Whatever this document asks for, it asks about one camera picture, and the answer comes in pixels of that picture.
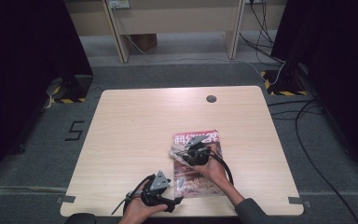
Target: right hand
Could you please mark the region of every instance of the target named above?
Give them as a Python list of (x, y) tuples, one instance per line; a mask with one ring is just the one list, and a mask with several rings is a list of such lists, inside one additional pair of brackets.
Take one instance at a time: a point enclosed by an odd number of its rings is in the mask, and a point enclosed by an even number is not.
[[(211, 153), (218, 156), (217, 145), (211, 144), (209, 147), (211, 148)], [(228, 182), (225, 168), (219, 161), (212, 157), (209, 158), (205, 165), (195, 165), (194, 170), (215, 183), (218, 187), (221, 184)]]

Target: magazine cover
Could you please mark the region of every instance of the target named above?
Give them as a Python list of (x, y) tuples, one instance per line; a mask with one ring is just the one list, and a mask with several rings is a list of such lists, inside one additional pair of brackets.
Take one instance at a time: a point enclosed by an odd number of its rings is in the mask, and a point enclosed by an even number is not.
[[(202, 143), (217, 145), (217, 153), (222, 157), (219, 133), (217, 130), (176, 133), (172, 138), (172, 143), (182, 145), (188, 143), (194, 136), (206, 135), (207, 138)], [(175, 197), (199, 198), (224, 195), (223, 192), (214, 183), (204, 178), (201, 174), (195, 172), (191, 167), (183, 165), (179, 161), (173, 162), (173, 185)]]

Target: gray carpet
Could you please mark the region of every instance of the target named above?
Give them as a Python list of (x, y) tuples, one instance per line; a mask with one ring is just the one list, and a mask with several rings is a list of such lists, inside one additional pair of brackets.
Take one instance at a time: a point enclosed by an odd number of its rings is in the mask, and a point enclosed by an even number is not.
[[(257, 70), (271, 69), (260, 63)], [(177, 64), (93, 67), (94, 80), (83, 104), (54, 104), (40, 114), (27, 141), (26, 151), (8, 155), (0, 165), (0, 223), (64, 223), (59, 196), (64, 195), (75, 169), (93, 113), (103, 90), (257, 85), (268, 104), (309, 100), (312, 96), (268, 95), (262, 78), (244, 63)], [(304, 103), (270, 106), (271, 113), (299, 110)], [(321, 109), (310, 109), (298, 121), (304, 146), (313, 162), (358, 216), (358, 162), (345, 152), (340, 139)], [(348, 209), (310, 165), (296, 138), (296, 113), (273, 115), (278, 135), (301, 198), (310, 203), (296, 218), (280, 217), (285, 223), (355, 223)], [(77, 137), (69, 133), (73, 121)], [(118, 223), (99, 217), (98, 223)], [(236, 218), (152, 218), (147, 223), (239, 223)]]

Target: hazard tape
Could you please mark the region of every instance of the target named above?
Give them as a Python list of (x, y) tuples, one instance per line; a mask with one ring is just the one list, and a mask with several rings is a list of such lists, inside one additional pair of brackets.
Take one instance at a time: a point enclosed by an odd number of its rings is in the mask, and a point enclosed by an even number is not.
[(86, 98), (77, 98), (77, 99), (53, 99), (53, 103), (58, 104), (73, 104), (73, 103), (84, 103)]
[[(261, 72), (261, 77), (265, 77), (266, 72)], [(293, 96), (293, 95), (307, 95), (305, 91), (275, 91), (270, 85), (269, 81), (264, 78), (264, 85), (266, 86), (267, 92), (270, 95), (285, 95), (285, 96)]]
[(61, 85), (59, 85), (53, 92), (53, 100), (52, 103), (57, 103), (57, 104), (73, 104), (73, 103), (84, 103), (86, 101), (86, 98), (82, 97), (82, 98), (55, 98), (54, 95), (57, 94), (57, 92), (59, 92), (61, 89)]

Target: forearm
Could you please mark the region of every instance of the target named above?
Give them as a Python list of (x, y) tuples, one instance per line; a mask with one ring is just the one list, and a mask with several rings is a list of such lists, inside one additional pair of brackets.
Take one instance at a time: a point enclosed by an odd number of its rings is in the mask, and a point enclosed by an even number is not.
[(234, 207), (245, 200), (229, 181), (218, 181), (215, 184), (227, 195)]

